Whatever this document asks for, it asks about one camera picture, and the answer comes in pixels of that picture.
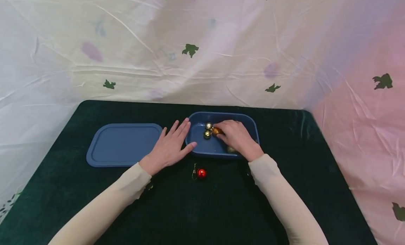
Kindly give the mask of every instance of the purple leaf print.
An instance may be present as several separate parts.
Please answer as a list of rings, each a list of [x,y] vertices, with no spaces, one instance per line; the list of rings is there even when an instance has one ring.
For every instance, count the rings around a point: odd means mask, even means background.
[[[93,45],[92,43],[86,41],[82,43],[82,51],[85,55],[87,55],[90,59],[98,61],[98,62],[103,62],[103,58],[101,55],[101,52],[98,50],[98,48]]]
[[[267,79],[273,79],[274,77],[277,76],[279,66],[277,63],[270,63],[265,69],[264,69],[264,77]]]

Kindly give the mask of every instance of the wrinkled fabric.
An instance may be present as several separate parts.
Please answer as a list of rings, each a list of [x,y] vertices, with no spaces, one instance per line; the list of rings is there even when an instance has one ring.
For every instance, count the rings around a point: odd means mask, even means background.
[[[0,221],[84,99],[307,109],[399,245],[404,1],[0,0]]]

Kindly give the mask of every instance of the blue tray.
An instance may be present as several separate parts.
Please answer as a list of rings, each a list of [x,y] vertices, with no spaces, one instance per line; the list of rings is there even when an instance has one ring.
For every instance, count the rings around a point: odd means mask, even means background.
[[[214,124],[224,120],[240,121],[246,127],[250,136],[260,144],[256,123],[251,117],[245,114],[201,111],[193,113],[189,119],[191,122],[191,128],[186,137],[186,144],[193,141],[197,142],[197,147],[192,151],[192,154],[196,156],[227,159],[242,158],[240,154],[228,154],[226,152],[227,145],[215,136],[211,136],[210,139],[204,138],[205,123],[207,122]]]
[[[154,123],[105,125],[94,135],[86,155],[93,167],[130,167],[152,151],[162,127]]]

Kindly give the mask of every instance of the blue container lid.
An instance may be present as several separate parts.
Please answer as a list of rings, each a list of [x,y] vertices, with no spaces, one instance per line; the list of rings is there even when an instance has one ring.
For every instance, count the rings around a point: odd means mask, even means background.
[[[154,123],[114,123],[100,128],[86,155],[93,167],[130,167],[154,148],[162,127]]]

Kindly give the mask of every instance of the beige sleeve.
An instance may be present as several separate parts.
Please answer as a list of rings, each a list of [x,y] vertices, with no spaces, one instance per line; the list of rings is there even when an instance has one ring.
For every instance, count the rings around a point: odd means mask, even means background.
[[[249,167],[256,185],[283,224],[291,245],[328,244],[319,224],[269,155],[250,162]]]
[[[93,244],[117,216],[139,199],[151,176],[137,163],[78,212],[50,241],[50,245]]]

